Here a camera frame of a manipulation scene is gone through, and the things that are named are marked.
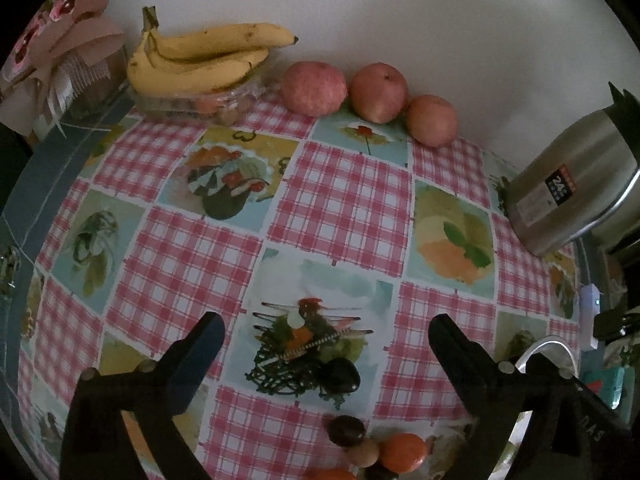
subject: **checkered tablecloth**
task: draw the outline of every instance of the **checkered tablecloth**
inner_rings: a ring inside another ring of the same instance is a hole
[[[225,320],[226,340],[205,379],[208,397],[196,450],[212,478],[299,479],[309,468],[348,466],[322,428],[333,413],[328,406],[267,397],[252,384],[240,387],[226,380],[225,364],[241,333],[239,319],[250,308],[245,295],[255,269],[274,248],[357,270],[392,288],[388,334],[380,335],[379,373],[368,404],[355,413],[370,428],[466,415],[428,345],[428,323],[436,314],[449,314],[488,352],[494,352],[503,311],[539,321],[546,333],[561,335],[576,348],[577,323],[550,311],[545,264],[527,252],[508,220],[492,209],[491,180],[477,146],[457,139],[431,150],[408,140],[406,164],[395,164],[364,150],[314,140],[314,120],[285,110],[277,94],[258,101],[238,128],[262,133],[267,140],[297,142],[259,230],[162,199],[170,175],[205,132],[193,123],[142,120],[109,147],[90,176],[75,181],[36,260],[46,282],[33,354],[20,353],[23,419],[31,417],[34,374],[63,406],[69,405],[81,371],[100,363],[105,332],[157,358],[206,310],[215,310]],[[465,212],[486,218],[494,248],[494,270],[483,289],[489,293],[414,279],[408,272],[416,182],[454,195],[465,203]],[[56,275],[56,259],[74,216],[95,193],[143,211],[126,251],[115,256],[115,279],[103,310],[95,310]],[[570,249],[564,253],[572,255]],[[55,469],[46,449],[38,446],[35,452],[46,457],[46,470]]]

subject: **small round fruit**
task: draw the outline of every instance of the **small round fruit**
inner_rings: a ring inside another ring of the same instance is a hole
[[[367,467],[364,470],[365,480],[398,480],[398,474],[393,471],[389,471],[380,462],[376,462],[374,465]]]
[[[316,370],[316,381],[330,395],[352,394],[360,387],[356,365],[345,357],[336,357]]]
[[[378,461],[380,449],[378,443],[370,438],[363,438],[357,446],[346,451],[347,458],[356,467],[369,467]]]
[[[394,473],[410,473],[422,465],[426,456],[423,439],[413,433],[396,433],[382,444],[380,463]]]
[[[367,433],[359,418],[350,415],[339,415],[326,425],[329,440],[336,446],[357,446]]]
[[[349,86],[349,99],[356,115],[370,123],[383,124],[404,109],[409,90],[404,76],[386,63],[358,70]]]
[[[357,478],[344,469],[316,469],[305,475],[305,480],[357,480]]]
[[[458,117],[451,103],[442,97],[421,95],[409,103],[406,129],[421,144],[438,148],[456,138]]]
[[[335,66],[299,61],[283,74],[280,92],[293,113],[319,117],[339,110],[347,97],[347,82]]]

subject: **clear plastic fruit box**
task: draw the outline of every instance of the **clear plastic fruit box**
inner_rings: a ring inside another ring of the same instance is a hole
[[[275,81],[275,59],[274,54],[269,54],[240,82],[213,94],[151,97],[139,94],[131,86],[127,92],[136,108],[151,119],[181,118],[231,126],[245,117],[258,97]]]

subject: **banana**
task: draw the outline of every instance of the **banana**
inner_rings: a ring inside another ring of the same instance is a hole
[[[212,60],[206,66],[183,73],[169,73],[155,68],[146,55],[145,47],[149,31],[142,33],[142,40],[127,65],[127,77],[133,88],[152,97],[206,94],[240,81],[254,64],[249,59]],[[255,56],[256,51],[247,53]]]
[[[162,36],[150,31],[158,53],[171,60],[189,60],[254,48],[277,48],[295,44],[298,38],[286,28],[271,23],[220,25],[186,34]]]
[[[182,74],[190,72],[191,70],[197,70],[212,64],[220,63],[228,60],[240,60],[249,61],[255,68],[262,63],[269,54],[266,48],[257,48],[255,50],[243,50],[241,52],[235,52],[233,54],[227,54],[226,56],[215,57],[206,61],[197,63],[184,63],[181,61],[172,61],[163,56],[160,56],[158,51],[154,48],[150,48],[146,53],[151,65],[158,70],[168,72],[171,74]]]

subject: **label sticker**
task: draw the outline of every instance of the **label sticker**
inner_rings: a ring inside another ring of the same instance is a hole
[[[522,221],[531,227],[569,200],[575,189],[575,182],[563,164],[516,204]]]

